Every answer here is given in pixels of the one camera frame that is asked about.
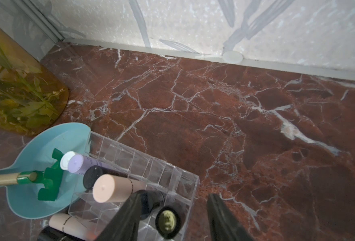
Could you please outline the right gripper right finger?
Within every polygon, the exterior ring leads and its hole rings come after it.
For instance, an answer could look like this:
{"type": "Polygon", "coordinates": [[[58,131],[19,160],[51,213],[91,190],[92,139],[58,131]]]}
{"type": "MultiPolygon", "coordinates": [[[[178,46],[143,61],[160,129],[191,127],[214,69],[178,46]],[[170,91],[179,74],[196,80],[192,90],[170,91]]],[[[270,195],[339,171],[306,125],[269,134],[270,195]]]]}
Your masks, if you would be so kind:
{"type": "Polygon", "coordinates": [[[208,195],[207,213],[213,241],[253,241],[219,195],[208,195]]]}

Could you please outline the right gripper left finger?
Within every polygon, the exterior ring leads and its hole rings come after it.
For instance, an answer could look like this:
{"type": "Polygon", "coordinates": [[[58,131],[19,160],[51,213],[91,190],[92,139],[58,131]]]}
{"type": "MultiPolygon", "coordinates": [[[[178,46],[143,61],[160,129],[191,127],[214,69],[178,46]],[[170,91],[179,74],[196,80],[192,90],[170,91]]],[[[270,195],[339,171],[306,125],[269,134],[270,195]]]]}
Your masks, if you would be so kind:
{"type": "Polygon", "coordinates": [[[149,195],[138,191],[127,199],[96,241],[136,241],[140,221],[149,217],[149,195]]]}

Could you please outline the black lipstick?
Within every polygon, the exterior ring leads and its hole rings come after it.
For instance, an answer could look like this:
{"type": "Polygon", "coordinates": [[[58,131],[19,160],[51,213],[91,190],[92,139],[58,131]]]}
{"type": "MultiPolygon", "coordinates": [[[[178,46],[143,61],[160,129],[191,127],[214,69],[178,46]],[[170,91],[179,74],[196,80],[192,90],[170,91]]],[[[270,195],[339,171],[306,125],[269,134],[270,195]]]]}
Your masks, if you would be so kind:
{"type": "Polygon", "coordinates": [[[181,205],[167,205],[157,214],[155,226],[158,233],[166,240],[173,239],[183,228],[186,212],[181,205]]]}
{"type": "Polygon", "coordinates": [[[84,174],[84,177],[83,177],[84,188],[87,191],[92,190],[97,179],[105,174],[124,177],[124,178],[128,177],[128,175],[126,173],[95,165],[95,166],[90,167],[84,174]]]}
{"type": "Polygon", "coordinates": [[[165,194],[158,190],[141,190],[141,215],[140,219],[145,220],[156,210],[164,205],[165,194]]]}

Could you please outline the lavender lip balm tube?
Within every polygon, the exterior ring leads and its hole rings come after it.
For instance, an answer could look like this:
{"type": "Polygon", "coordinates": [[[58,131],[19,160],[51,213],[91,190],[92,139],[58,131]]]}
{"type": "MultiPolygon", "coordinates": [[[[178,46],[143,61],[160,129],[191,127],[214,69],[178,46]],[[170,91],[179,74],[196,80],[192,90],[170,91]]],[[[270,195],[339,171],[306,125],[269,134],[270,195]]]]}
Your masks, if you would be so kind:
{"type": "Polygon", "coordinates": [[[70,159],[68,163],[68,171],[70,173],[84,175],[86,171],[92,166],[110,168],[110,165],[104,162],[81,154],[76,154],[70,159]]]}

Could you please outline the white lip balm tube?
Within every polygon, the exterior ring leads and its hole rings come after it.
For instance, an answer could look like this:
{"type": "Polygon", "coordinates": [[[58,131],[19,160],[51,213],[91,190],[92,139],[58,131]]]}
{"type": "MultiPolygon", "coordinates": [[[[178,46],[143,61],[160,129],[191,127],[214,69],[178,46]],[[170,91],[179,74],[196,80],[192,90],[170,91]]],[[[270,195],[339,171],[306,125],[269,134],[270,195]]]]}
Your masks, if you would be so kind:
{"type": "Polygon", "coordinates": [[[69,165],[69,162],[71,160],[71,158],[73,156],[77,155],[76,152],[74,151],[68,151],[66,152],[62,158],[61,158],[61,161],[60,161],[60,167],[61,169],[65,170],[65,171],[68,171],[68,165],[69,165]]]}

